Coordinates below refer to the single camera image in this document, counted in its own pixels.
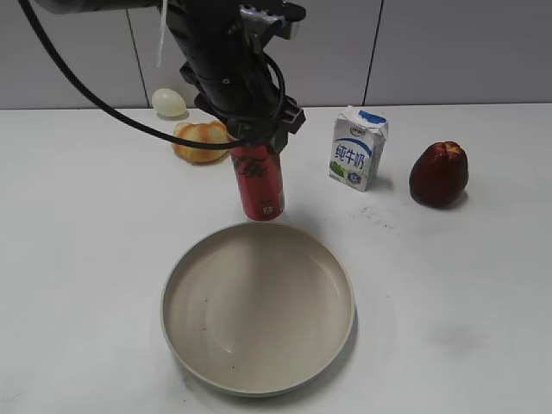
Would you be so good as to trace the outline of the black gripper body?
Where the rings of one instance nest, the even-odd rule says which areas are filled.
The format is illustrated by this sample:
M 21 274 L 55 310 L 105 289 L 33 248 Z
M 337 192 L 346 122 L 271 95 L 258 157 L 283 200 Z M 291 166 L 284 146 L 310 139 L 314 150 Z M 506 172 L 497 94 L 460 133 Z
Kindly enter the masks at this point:
M 222 67 L 214 78 L 203 78 L 191 64 L 180 68 L 184 80 L 197 88 L 194 103 L 213 115 L 227 129 L 229 142 L 198 143 L 179 138 L 181 145 L 200 149 L 233 149 L 271 144 L 285 147 L 288 135 L 295 134 L 305 122 L 303 109 L 286 95 L 283 72 L 274 60 L 255 60 L 238 66 L 236 72 Z

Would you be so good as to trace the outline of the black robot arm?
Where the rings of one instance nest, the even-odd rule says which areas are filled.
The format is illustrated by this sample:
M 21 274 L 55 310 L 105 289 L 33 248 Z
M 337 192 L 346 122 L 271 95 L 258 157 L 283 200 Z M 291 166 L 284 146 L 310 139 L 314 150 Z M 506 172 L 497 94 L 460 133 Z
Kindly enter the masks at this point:
M 288 1 L 41 1 L 57 15 L 156 8 L 185 56 L 180 69 L 198 90 L 196 106 L 220 120 L 228 149 L 267 144 L 280 153 L 305 121 L 287 96 L 282 71 L 265 52 L 273 37 L 291 39 L 306 17 Z

